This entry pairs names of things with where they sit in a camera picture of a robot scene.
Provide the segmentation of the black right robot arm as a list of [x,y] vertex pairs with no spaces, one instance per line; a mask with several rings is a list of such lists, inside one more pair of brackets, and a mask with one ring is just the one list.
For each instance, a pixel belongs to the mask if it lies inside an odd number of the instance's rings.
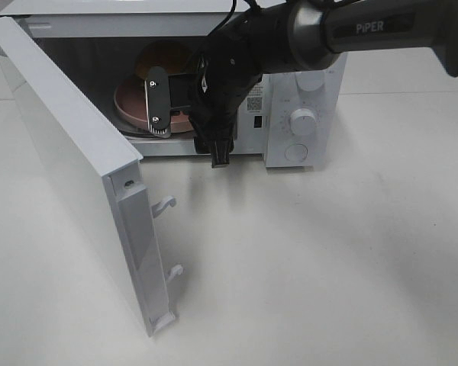
[[265,74],[320,71],[346,52],[422,47],[458,77],[458,1],[251,1],[228,13],[192,60],[195,151],[215,168],[229,163],[237,109]]

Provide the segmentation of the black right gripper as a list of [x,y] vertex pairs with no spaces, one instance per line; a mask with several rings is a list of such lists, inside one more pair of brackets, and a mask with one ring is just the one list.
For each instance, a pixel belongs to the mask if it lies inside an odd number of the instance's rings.
[[189,116],[195,152],[211,154],[213,169],[229,165],[244,87],[206,72],[181,73],[169,77],[169,93],[172,109]]

